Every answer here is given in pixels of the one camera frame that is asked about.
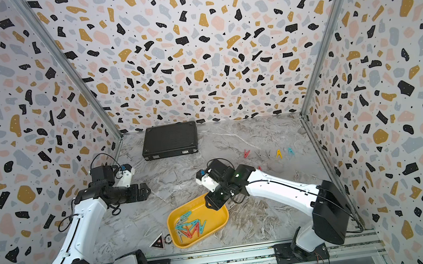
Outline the yellow plastic storage tray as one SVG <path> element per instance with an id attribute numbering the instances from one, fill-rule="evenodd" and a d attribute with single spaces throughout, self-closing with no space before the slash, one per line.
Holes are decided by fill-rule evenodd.
<path id="1" fill-rule="evenodd" d="M 229 221 L 229 210 L 223 206 L 220 210 L 208 209 L 205 206 L 205 194 L 187 202 L 181 207 L 176 208 L 171 212 L 167 220 L 167 228 L 172 238 L 172 242 L 176 247 L 187 249 L 192 245 L 202 241 L 218 230 L 224 228 Z M 191 211 L 189 219 L 179 224 L 178 221 L 181 215 Z M 197 238 L 186 238 L 180 233 L 180 230 L 199 228 L 200 235 Z"/>

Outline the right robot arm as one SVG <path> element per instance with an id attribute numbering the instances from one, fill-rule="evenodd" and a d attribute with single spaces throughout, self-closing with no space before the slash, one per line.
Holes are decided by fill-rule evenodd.
<path id="1" fill-rule="evenodd" d="M 262 197 L 293 207 L 311 217 L 311 223 L 298 228 L 293 248 L 313 252 L 327 242 L 345 242 L 351 212 L 345 196 L 334 183 L 303 184 L 274 177 L 248 165 L 236 169 L 212 167 L 196 173 L 196 183 L 206 187 L 205 206 L 219 210 L 238 194 Z"/>

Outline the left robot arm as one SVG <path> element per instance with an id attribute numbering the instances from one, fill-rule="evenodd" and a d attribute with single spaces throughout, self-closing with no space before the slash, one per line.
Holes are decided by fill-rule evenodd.
<path id="1" fill-rule="evenodd" d="M 93 264 L 93 252 L 101 221 L 108 209 L 146 201 L 147 184 L 133 184 L 135 169 L 125 164 L 98 166 L 90 171 L 92 181 L 73 199 L 71 224 L 65 242 L 52 264 Z M 112 264 L 149 264 L 141 250 L 127 253 Z"/>

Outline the yellow clothespin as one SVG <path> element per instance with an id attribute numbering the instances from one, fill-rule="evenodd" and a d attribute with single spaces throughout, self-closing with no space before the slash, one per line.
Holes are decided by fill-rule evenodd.
<path id="1" fill-rule="evenodd" d="M 282 159 L 283 158 L 283 155 L 281 153 L 281 150 L 279 150 L 279 149 L 276 152 L 276 158 L 278 158 L 278 159 Z"/>

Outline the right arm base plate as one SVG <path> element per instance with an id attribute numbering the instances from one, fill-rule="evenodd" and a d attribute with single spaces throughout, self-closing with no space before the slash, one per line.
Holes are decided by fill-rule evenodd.
<path id="1" fill-rule="evenodd" d="M 277 264 L 305 263 L 330 258 L 325 244 L 319 245 L 313 252 L 307 252 L 292 243 L 275 244 L 273 250 Z"/>

